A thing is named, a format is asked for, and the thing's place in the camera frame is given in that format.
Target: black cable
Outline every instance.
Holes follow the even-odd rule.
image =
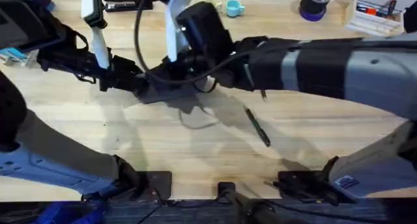
[[[145,217],[143,217],[137,224],[142,224],[146,219],[152,216],[153,213],[155,213],[159,208],[161,208],[162,205],[157,206],[152,211],[150,211]]]
[[[313,216],[321,216],[321,217],[327,217],[327,218],[332,218],[332,219],[342,219],[342,220],[347,220],[347,221],[359,221],[363,223],[388,223],[387,221],[383,221],[383,220],[367,219],[367,218],[361,218],[361,217],[349,217],[349,216],[337,215],[337,214],[325,214],[322,212],[299,210],[297,208],[292,208],[292,207],[288,207],[282,204],[275,203],[274,201],[270,201],[270,200],[265,200],[265,201],[277,206],[278,208],[282,208],[282,209],[293,211],[293,212],[298,212],[301,214],[309,214]]]
[[[215,79],[214,83],[213,83],[213,86],[209,90],[204,91],[204,90],[201,90],[195,83],[192,83],[195,90],[197,90],[200,93],[205,93],[205,94],[208,94],[208,93],[211,93],[212,91],[214,91],[214,89],[217,87],[217,84],[218,84],[218,81],[217,81],[217,79]]]

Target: black pen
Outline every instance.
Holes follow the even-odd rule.
[[[252,122],[253,127],[255,127],[255,130],[258,133],[259,137],[262,139],[262,141],[264,142],[264,144],[267,147],[269,147],[271,145],[271,141],[269,140],[269,138],[266,135],[265,131],[261,128],[261,126],[259,125],[258,121],[253,116],[253,114],[250,111],[250,109],[248,107],[246,107],[245,105],[243,106],[243,108],[245,110],[245,113],[249,117],[249,120]]]

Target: cup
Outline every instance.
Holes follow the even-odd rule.
[[[245,11],[245,6],[242,6],[237,0],[229,0],[226,3],[226,14],[229,17],[237,17]]]

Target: wooden table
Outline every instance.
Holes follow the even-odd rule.
[[[54,1],[53,14],[90,38],[80,19],[80,0]],[[235,40],[257,35],[306,40],[363,36],[343,27],[348,1],[330,2],[326,16],[316,23],[298,15],[299,0],[241,2],[246,6],[244,16],[222,16]],[[156,3],[154,10],[143,14],[140,42],[149,66],[166,55],[163,11],[164,6]],[[136,61],[134,16],[134,12],[106,14],[104,34],[114,54]],[[61,133],[99,152],[117,154],[138,171],[172,171],[173,199],[213,198],[219,181],[236,182],[238,190],[250,197],[277,198],[279,192],[264,181],[272,181],[278,171],[320,169],[329,158],[366,147],[404,121],[366,105],[289,91],[268,91],[265,103],[258,92],[218,87],[211,94],[143,105],[129,92],[100,92],[97,85],[63,72],[44,73],[37,66],[1,71],[21,90],[29,108]],[[270,148],[258,138],[243,104],[257,115],[272,141]],[[197,107],[189,115],[179,111],[192,106]],[[0,178],[0,191],[0,201],[80,197],[66,188],[7,177]]]

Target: tape roll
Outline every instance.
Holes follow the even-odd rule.
[[[308,21],[319,21],[326,14],[330,0],[301,0],[300,15]]]

